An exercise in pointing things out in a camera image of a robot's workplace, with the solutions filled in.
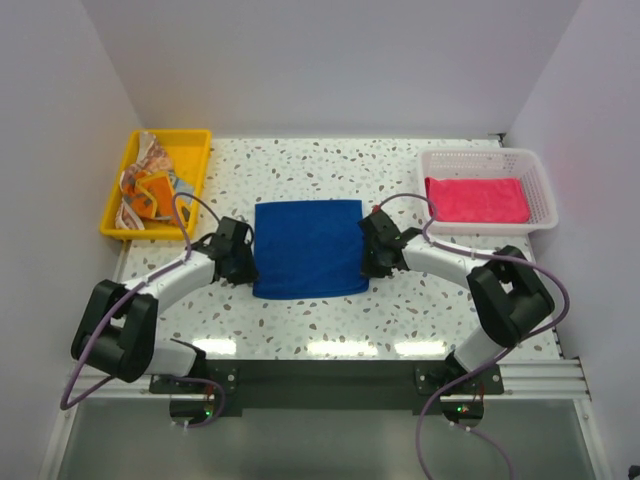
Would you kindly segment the blue towel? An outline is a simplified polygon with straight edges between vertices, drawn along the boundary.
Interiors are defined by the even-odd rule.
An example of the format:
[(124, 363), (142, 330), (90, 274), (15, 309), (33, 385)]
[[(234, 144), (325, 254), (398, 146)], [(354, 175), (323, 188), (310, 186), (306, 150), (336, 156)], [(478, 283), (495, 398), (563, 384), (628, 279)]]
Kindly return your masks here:
[(363, 293), (360, 200), (305, 200), (255, 206), (253, 295), (267, 300), (331, 298)]

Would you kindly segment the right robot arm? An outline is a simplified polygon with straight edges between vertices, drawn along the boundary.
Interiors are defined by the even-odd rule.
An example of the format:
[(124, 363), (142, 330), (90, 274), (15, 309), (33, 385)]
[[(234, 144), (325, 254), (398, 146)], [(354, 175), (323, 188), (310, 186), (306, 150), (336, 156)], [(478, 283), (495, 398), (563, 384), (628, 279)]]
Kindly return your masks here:
[(475, 251), (429, 237), (418, 228), (402, 231), (382, 210), (358, 225), (364, 240), (364, 276), (417, 271), (470, 293), (479, 326), (447, 355), (439, 374), (454, 391), (470, 391), (481, 380), (479, 367), (516, 347), (555, 310), (534, 264), (514, 246)]

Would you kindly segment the pink microfiber towel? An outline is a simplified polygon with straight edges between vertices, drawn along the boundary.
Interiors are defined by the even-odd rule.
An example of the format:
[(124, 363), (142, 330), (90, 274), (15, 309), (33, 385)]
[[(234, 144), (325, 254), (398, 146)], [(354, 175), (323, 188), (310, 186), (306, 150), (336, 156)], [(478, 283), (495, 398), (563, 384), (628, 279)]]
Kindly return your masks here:
[(440, 222), (520, 224), (531, 216), (522, 184), (516, 178), (426, 177), (424, 184)]

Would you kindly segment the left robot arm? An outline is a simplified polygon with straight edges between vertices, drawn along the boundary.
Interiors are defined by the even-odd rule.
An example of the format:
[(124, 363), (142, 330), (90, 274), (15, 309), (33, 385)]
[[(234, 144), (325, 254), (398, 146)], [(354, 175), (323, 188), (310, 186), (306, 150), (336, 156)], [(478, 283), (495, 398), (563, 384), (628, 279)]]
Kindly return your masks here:
[(185, 392), (201, 390), (208, 379), (208, 369), (201, 363), (205, 353), (189, 343), (157, 339), (158, 318), (216, 281), (255, 282), (258, 270), (246, 240), (251, 233), (249, 224), (224, 217), (215, 232), (140, 280), (100, 282), (72, 341), (72, 358), (128, 383), (144, 375), (162, 375), (172, 376)]

